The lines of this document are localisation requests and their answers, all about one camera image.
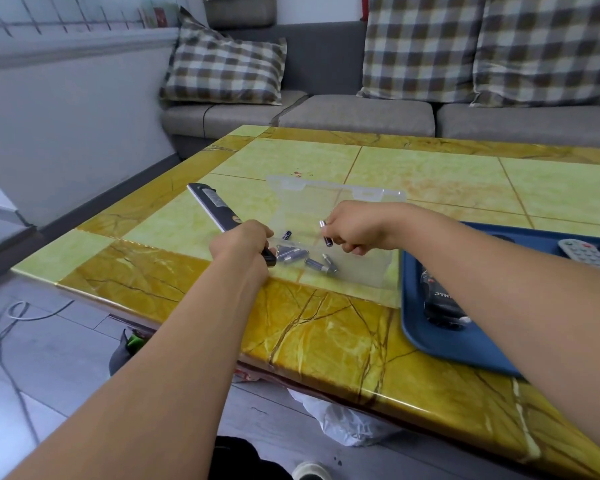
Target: checkered pillow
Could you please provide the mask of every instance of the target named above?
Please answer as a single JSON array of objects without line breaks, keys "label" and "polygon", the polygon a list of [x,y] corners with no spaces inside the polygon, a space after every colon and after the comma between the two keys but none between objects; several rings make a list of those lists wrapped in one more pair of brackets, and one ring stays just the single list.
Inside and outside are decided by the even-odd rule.
[{"label": "checkered pillow", "polygon": [[233,40],[183,17],[163,99],[281,105],[287,42]]},{"label": "checkered pillow", "polygon": [[487,0],[474,106],[600,104],[600,0]]},{"label": "checkered pillow", "polygon": [[484,0],[369,0],[358,96],[471,102]]}]

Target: cable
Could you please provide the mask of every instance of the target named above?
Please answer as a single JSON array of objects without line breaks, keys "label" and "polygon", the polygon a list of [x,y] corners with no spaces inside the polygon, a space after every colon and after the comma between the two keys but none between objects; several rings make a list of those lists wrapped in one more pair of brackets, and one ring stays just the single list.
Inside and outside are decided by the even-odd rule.
[{"label": "cable", "polygon": [[[28,430],[31,434],[31,437],[33,438],[33,441],[36,444],[36,446],[38,446],[40,444],[40,437],[38,436],[38,432],[36,431],[36,428],[33,425],[33,421],[31,419],[31,414],[29,413],[27,404],[24,401],[24,396],[23,396],[24,393],[22,392],[22,389],[20,389],[16,380],[13,378],[10,371],[7,369],[7,366],[4,364],[4,361],[2,360],[2,340],[13,329],[13,327],[16,326],[16,324],[18,322],[29,322],[29,321],[43,320],[45,318],[53,317],[54,315],[57,315],[58,313],[63,311],[65,308],[67,308],[72,303],[73,303],[73,300],[69,301],[65,306],[60,308],[58,311],[56,311],[52,314],[49,314],[49,315],[44,315],[43,317],[23,317],[23,315],[27,312],[27,309],[29,308],[29,304],[26,301],[17,301],[16,303],[13,303],[12,305],[10,305],[6,310],[7,316],[9,318],[11,318],[13,321],[11,323],[9,323],[5,328],[0,330],[0,368],[4,372],[4,375],[7,376],[7,379],[9,380],[13,391],[16,393],[18,402],[20,404],[20,409],[22,411],[22,415],[24,416],[24,420],[27,424],[27,428],[28,428]],[[21,305],[22,305],[22,308],[20,309],[18,314],[15,315],[14,313],[15,313],[17,307],[19,307]]]}]

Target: gray sofa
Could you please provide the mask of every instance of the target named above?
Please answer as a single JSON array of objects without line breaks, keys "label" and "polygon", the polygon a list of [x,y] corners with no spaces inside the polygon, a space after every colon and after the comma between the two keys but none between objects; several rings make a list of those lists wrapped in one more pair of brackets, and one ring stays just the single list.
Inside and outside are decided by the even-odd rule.
[{"label": "gray sofa", "polygon": [[288,42],[282,106],[178,104],[162,124],[181,158],[241,125],[600,147],[600,107],[474,108],[358,98],[366,24],[275,25],[229,31],[236,39]]}]

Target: yellow marble table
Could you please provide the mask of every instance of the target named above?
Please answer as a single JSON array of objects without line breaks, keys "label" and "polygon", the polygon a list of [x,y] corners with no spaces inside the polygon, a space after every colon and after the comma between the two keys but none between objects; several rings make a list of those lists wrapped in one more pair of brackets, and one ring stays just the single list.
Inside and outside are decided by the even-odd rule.
[{"label": "yellow marble table", "polygon": [[[460,220],[600,236],[600,149],[243,126],[15,270],[164,322],[217,232],[185,185],[209,184],[238,215],[267,223],[278,205],[267,175],[403,190]],[[242,340],[245,363],[536,468],[600,478],[600,449],[534,387],[409,343],[397,259],[384,289],[284,266],[272,275]]]}]

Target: transparent plastic container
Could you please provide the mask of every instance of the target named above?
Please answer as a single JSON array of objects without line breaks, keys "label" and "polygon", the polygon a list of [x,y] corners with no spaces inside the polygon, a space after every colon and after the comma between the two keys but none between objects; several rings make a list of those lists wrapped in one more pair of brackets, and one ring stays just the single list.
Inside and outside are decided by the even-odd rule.
[{"label": "transparent plastic container", "polygon": [[[280,207],[269,222],[275,236],[291,231],[289,241],[273,238],[272,246],[283,245],[298,247],[309,251],[309,257],[325,264],[322,254],[337,266],[337,273],[328,276],[337,280],[382,288],[384,274],[391,264],[393,253],[384,250],[371,250],[365,256],[346,254],[340,246],[328,248],[320,232],[321,220],[325,220],[334,207],[343,200],[361,200],[366,202],[405,202],[404,192],[339,185],[330,182],[318,182],[303,178],[282,175],[268,176],[267,181],[280,199]],[[304,267],[304,259],[292,264],[278,263],[278,266]],[[306,268],[307,273],[320,273]]]}]

